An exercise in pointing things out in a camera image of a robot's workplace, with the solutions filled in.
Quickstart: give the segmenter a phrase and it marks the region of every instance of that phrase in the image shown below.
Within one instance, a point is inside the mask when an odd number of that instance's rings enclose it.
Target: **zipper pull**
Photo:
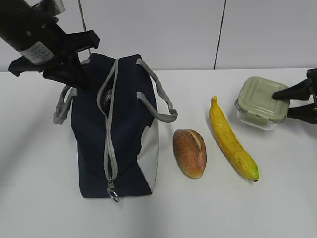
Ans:
[[[108,194],[115,202],[120,201],[118,194],[115,192],[113,181],[108,182]]]

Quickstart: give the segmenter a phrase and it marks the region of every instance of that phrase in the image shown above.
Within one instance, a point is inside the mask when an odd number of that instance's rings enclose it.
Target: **yellow banana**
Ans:
[[[256,182],[259,179],[258,166],[231,130],[217,97],[211,100],[209,116],[214,136],[227,159],[243,177]]]

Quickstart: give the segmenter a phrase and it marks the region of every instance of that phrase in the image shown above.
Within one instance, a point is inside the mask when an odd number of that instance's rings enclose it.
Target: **green lid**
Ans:
[[[243,85],[236,106],[245,118],[255,124],[285,120],[289,100],[275,100],[273,94],[288,88],[286,85],[265,78],[250,77]]]

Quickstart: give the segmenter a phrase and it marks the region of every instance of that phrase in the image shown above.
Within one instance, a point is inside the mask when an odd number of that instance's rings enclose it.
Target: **food container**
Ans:
[[[285,121],[289,100],[275,100],[273,94],[288,88],[265,78],[250,77],[244,83],[235,105],[238,119],[246,124],[272,130]]]

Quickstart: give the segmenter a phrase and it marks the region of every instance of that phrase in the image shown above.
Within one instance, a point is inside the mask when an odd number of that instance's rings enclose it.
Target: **white table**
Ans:
[[[251,129],[237,122],[233,105],[249,76],[292,86],[305,79],[306,70],[157,73],[179,118],[160,124],[153,195],[119,204],[80,195],[70,120],[53,124],[63,85],[38,73],[0,74],[0,237],[317,237],[316,126],[288,119],[271,132]],[[259,166],[255,184],[235,172],[211,134],[208,109],[215,95]],[[159,99],[158,108],[166,112]],[[175,161],[172,135],[179,128],[194,129],[205,140],[208,161],[200,179],[184,176]]]

